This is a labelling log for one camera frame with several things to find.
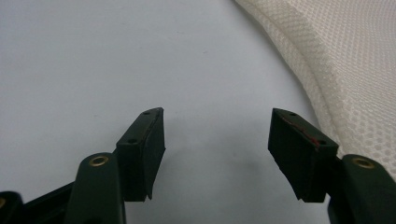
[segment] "gray table surface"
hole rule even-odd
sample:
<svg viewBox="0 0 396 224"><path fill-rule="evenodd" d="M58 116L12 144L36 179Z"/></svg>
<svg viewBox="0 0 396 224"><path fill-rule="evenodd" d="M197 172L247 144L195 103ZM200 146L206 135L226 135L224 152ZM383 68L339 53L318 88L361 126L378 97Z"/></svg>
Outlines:
<svg viewBox="0 0 396 224"><path fill-rule="evenodd" d="M162 106L167 150L128 223L329 223L266 149L271 110L318 126L301 84L232 0L0 2L0 190L28 202Z"/></svg>

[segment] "mesh texture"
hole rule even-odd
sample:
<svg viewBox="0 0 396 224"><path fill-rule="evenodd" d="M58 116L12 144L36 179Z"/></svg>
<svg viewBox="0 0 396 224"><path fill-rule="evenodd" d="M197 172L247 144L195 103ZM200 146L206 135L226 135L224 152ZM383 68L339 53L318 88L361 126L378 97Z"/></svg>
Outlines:
<svg viewBox="0 0 396 224"><path fill-rule="evenodd" d="M236 1L299 78L340 156L372 158L396 180L396 1Z"/></svg>

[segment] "black plastic part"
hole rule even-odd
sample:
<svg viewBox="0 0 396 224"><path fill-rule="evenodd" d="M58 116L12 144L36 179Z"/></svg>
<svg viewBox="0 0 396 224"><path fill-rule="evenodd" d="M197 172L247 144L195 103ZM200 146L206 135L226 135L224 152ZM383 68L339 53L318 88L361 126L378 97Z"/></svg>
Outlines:
<svg viewBox="0 0 396 224"><path fill-rule="evenodd" d="M70 183L27 203L27 219L35 224L63 223L72 188L73 183Z"/></svg>
<svg viewBox="0 0 396 224"><path fill-rule="evenodd" d="M298 199L323 203L338 145L299 115L273 109L268 149Z"/></svg>
<svg viewBox="0 0 396 224"><path fill-rule="evenodd" d="M327 211L332 224L356 223L344 193L340 193L330 199Z"/></svg>
<svg viewBox="0 0 396 224"><path fill-rule="evenodd" d="M125 223L119 167L115 155L99 153L81 162L64 223Z"/></svg>
<svg viewBox="0 0 396 224"><path fill-rule="evenodd" d="M150 109L139 115L114 151L119 161L125 202L143 202L147 196L152 198L164 152L163 109Z"/></svg>
<svg viewBox="0 0 396 224"><path fill-rule="evenodd" d="M358 156L343 158L344 190L356 223L395 224L396 184L376 161Z"/></svg>
<svg viewBox="0 0 396 224"><path fill-rule="evenodd" d="M25 223L21 195L13 191L0 192L0 224Z"/></svg>

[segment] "brass insert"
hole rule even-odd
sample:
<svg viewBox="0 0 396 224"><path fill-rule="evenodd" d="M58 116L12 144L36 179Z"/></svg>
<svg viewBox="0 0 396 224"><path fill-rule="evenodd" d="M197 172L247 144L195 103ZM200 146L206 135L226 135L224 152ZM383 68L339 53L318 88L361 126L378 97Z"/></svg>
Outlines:
<svg viewBox="0 0 396 224"><path fill-rule="evenodd" d="M6 199L0 198L0 209L6 204Z"/></svg>
<svg viewBox="0 0 396 224"><path fill-rule="evenodd" d="M359 165L359 167L362 167L362 168L366 168L366 169L374 169L375 168L375 166L372 162L367 161L364 158L357 157L357 158L353 158L352 161L353 161L353 163L355 163L356 165Z"/></svg>
<svg viewBox="0 0 396 224"><path fill-rule="evenodd" d="M108 157L106 156L97 156L90 160L90 166L101 166L108 162Z"/></svg>

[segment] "white fabric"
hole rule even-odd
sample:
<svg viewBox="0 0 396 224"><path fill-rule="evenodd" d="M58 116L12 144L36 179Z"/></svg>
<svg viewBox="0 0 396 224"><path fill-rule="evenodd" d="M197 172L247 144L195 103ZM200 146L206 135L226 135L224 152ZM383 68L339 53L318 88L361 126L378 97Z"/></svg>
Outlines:
<svg viewBox="0 0 396 224"><path fill-rule="evenodd" d="M396 1L236 0L302 82L340 156L396 179Z"/></svg>

